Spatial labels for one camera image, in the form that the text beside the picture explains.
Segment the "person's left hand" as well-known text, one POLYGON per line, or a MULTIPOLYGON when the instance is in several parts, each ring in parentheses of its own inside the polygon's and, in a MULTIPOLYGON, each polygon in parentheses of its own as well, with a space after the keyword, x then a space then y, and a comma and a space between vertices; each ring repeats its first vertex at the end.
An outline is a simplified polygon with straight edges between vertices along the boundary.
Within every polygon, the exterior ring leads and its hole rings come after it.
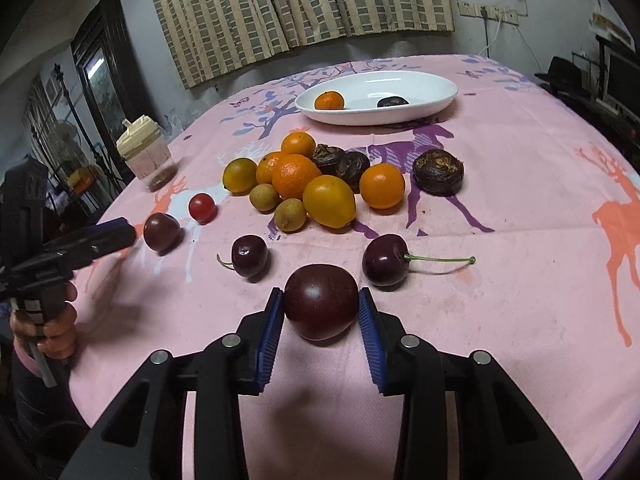
POLYGON ((32 357, 30 344, 36 344, 38 350, 50 359, 70 358, 77 347, 76 320, 77 311, 73 302, 77 298, 74 284, 67 282, 66 303, 58 316, 41 327, 35 325, 23 311, 14 311, 10 317, 10 327, 16 344, 26 356, 32 357))

